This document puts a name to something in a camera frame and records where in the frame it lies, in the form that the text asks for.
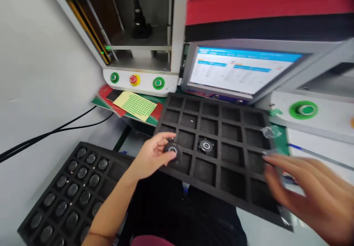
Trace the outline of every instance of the red emergency stop button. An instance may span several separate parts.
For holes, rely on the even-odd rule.
[[[132,86],[136,87],[140,84],[140,77],[139,75],[131,75],[129,81]]]

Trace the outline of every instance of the hand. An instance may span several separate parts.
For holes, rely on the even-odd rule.
[[[168,162],[176,157],[176,153],[173,151],[163,153],[163,149],[168,143],[167,138],[175,136],[175,133],[162,132],[144,143],[139,154],[127,170],[133,181],[149,177],[162,165],[165,164],[167,166]]]
[[[269,164],[264,177],[274,198],[307,223],[329,245],[352,245],[354,187],[316,159],[270,155],[270,164],[292,175],[306,196],[283,187]]]

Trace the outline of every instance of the yellow button base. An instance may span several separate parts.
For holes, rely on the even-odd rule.
[[[138,86],[138,85],[140,84],[140,77],[139,77],[139,75],[133,75],[133,76],[136,77],[136,82],[135,82],[135,83],[131,83],[131,82],[130,82],[130,84],[131,84],[133,87],[136,87],[136,86]]]

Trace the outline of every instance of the blue header bar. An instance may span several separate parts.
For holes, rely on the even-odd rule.
[[[208,65],[212,65],[212,66],[221,66],[221,67],[225,67],[226,64],[225,63],[217,63],[217,62],[209,62],[209,61],[198,61],[198,64],[208,64]]]
[[[248,66],[239,66],[239,65],[235,65],[234,68],[245,69],[245,70],[252,70],[252,71],[258,71],[258,72],[265,72],[265,73],[269,73],[269,72],[271,71],[270,68],[248,67]]]
[[[272,61],[283,62],[295,62],[302,55],[289,54],[289,53],[269,53],[260,51],[246,51],[246,50],[231,50],[231,49],[219,49],[219,48],[205,48],[200,47],[198,53],[206,55],[220,55],[231,57],[243,57]]]

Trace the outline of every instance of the black tray with round slots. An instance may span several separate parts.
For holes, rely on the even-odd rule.
[[[275,147],[261,131],[269,125],[261,109],[169,93],[155,134],[176,133],[182,155],[160,170],[293,231],[290,213],[272,197],[263,177],[262,152]]]
[[[81,245],[100,204],[132,160],[80,142],[19,227],[24,242]]]

